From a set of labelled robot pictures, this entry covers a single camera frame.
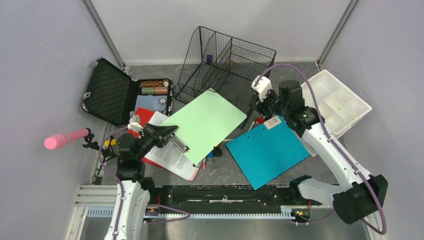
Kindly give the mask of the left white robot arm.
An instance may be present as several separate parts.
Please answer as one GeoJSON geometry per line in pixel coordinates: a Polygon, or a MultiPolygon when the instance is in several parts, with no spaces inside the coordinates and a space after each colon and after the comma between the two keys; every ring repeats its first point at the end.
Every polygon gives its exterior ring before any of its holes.
{"type": "Polygon", "coordinates": [[[157,198],[154,180],[145,176],[146,165],[142,161],[156,146],[155,138],[141,131],[138,135],[125,133],[117,140],[119,159],[112,174],[117,193],[105,240],[138,240],[147,205],[157,198]]]}

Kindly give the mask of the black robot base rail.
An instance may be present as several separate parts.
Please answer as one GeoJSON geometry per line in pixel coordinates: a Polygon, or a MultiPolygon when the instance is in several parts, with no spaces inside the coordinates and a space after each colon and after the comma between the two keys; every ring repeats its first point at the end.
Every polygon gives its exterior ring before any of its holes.
{"type": "Polygon", "coordinates": [[[277,214],[281,206],[320,206],[315,200],[295,196],[287,185],[157,185],[148,205],[161,214],[176,210],[195,214],[277,214]]]}

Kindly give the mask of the light green clipboard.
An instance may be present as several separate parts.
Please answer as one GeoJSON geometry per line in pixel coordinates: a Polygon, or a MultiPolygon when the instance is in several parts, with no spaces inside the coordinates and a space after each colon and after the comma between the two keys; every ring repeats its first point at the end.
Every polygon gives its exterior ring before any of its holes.
{"type": "Polygon", "coordinates": [[[246,118],[236,106],[208,89],[159,125],[178,126],[175,135],[189,147],[184,155],[198,164],[246,118]]]}

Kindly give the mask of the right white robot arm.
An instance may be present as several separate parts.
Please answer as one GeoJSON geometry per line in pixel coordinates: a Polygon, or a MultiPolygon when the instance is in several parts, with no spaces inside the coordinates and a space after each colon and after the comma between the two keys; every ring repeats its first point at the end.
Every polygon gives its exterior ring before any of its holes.
{"type": "Polygon", "coordinates": [[[254,106],[265,116],[263,124],[231,140],[228,150],[254,189],[259,189],[308,156],[312,147],[331,170],[338,184],[331,185],[304,175],[294,180],[289,199],[295,204],[314,200],[331,207],[342,221],[363,221],[375,212],[386,224],[383,204],[388,182],[363,168],[325,123],[317,103],[309,107],[302,86],[282,81],[279,93],[266,77],[251,84],[254,106]]]}

